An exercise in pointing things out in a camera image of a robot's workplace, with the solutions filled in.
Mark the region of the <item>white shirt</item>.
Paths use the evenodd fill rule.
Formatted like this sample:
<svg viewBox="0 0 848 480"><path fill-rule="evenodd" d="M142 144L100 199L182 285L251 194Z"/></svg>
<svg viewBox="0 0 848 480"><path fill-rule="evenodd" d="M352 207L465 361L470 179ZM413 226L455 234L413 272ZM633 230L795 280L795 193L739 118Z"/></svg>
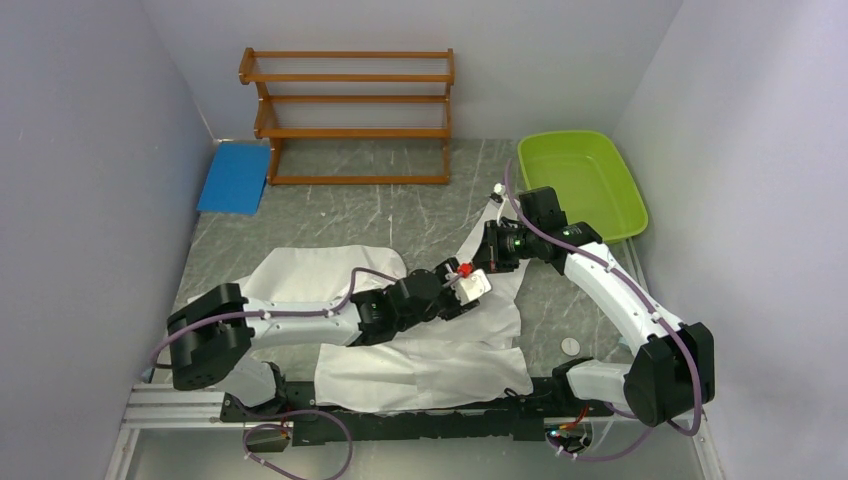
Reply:
<svg viewBox="0 0 848 480"><path fill-rule="evenodd" d="M407 267L395 250L346 245L272 250L254 271L237 279L242 293L267 301L340 298L355 267L402 278ZM532 391L521 349L515 303L526 272L491 276L478 307L450 321L435 319L376 346L323 345L315 368L316 401L368 413L427 410L485 402L507 389Z"/></svg>

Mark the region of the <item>white round brooch backing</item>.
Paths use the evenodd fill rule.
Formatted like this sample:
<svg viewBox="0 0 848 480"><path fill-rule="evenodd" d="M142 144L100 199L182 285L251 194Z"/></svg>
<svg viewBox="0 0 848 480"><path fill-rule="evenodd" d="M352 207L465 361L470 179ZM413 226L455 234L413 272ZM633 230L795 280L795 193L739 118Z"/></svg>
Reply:
<svg viewBox="0 0 848 480"><path fill-rule="evenodd" d="M575 338L571 337L564 338L560 343L560 347L565 355L571 357L576 357L581 352L580 343Z"/></svg>

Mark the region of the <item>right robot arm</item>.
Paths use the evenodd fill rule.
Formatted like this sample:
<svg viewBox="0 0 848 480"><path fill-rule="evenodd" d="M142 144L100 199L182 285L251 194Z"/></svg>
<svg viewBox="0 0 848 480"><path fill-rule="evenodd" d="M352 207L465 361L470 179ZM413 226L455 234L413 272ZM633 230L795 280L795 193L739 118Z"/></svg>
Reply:
<svg viewBox="0 0 848 480"><path fill-rule="evenodd" d="M669 424L686 435L698 427L677 424L692 413L699 422L715 396L714 337L702 323L687 324L656 302L620 267L602 236L585 222L571 223L556 192L541 187L512 196L497 184L491 198L516 216L497 214L483 224L472 265L487 274L539 260L577 285L613 323L631 351L629 364L584 358L553 370L550 401L564 415L586 403L627 408L649 427Z"/></svg>

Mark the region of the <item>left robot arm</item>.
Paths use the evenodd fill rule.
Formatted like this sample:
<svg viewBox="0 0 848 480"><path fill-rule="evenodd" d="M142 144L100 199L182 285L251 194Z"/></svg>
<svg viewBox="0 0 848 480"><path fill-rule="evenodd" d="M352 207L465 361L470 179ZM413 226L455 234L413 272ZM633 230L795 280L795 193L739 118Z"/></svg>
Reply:
<svg viewBox="0 0 848 480"><path fill-rule="evenodd" d="M245 296L237 283L200 295L166 321L167 336L156 368L171 373L178 391L217 387L272 420L286 406L285 376L251 352L277 346L327 344L374 346L436 318L449 321L476 308L492 285L486 273L455 258L433 270L388 277L387 284L357 291L353 286L329 302L272 302Z"/></svg>

